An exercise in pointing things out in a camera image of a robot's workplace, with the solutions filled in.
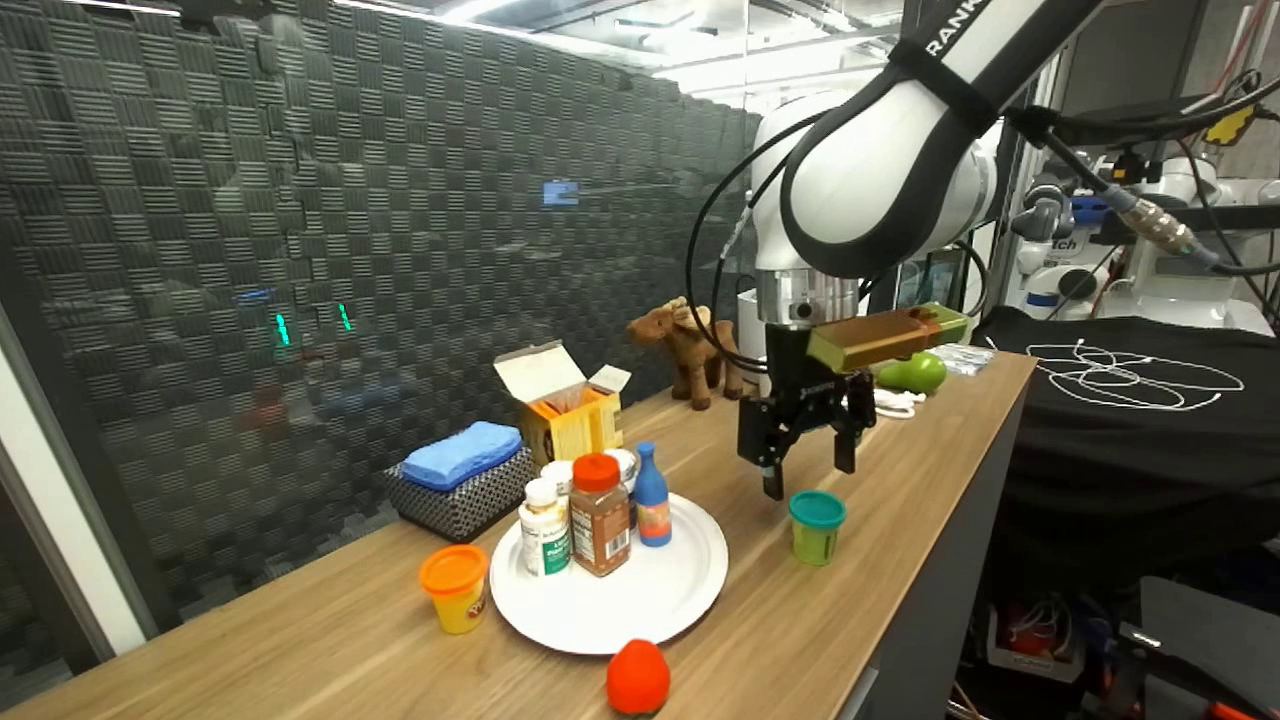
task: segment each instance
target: red ball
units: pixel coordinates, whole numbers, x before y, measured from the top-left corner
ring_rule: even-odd
[[[656,645],[628,641],[608,659],[603,693],[612,710],[624,710],[624,714],[662,710],[673,693],[673,669]]]

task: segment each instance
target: green cup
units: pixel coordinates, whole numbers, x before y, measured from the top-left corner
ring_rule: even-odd
[[[843,504],[833,492],[796,492],[791,495],[791,556],[802,563],[825,569],[837,553],[843,522]]]

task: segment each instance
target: dark mesh wall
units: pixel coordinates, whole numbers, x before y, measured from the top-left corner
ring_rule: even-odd
[[[412,445],[509,420],[504,347],[559,334],[588,370],[636,368],[628,401],[665,388],[624,319],[679,290],[693,212],[752,126],[372,12],[213,35],[0,7],[0,243],[185,612],[375,522],[372,473]],[[544,207],[559,176],[576,203]]]

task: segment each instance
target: white bottle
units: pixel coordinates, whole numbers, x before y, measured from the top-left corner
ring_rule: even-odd
[[[530,481],[521,504],[521,569],[557,577],[567,558],[567,501],[557,492],[557,481]]]

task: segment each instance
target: white plate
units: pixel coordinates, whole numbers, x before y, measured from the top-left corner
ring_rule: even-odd
[[[718,605],[728,577],[719,522],[685,495],[673,495],[673,542],[643,547],[636,540],[612,577],[592,577],[580,563],[530,577],[516,542],[521,522],[496,540],[491,605],[521,634],[567,656],[612,656],[628,641],[665,645]]]

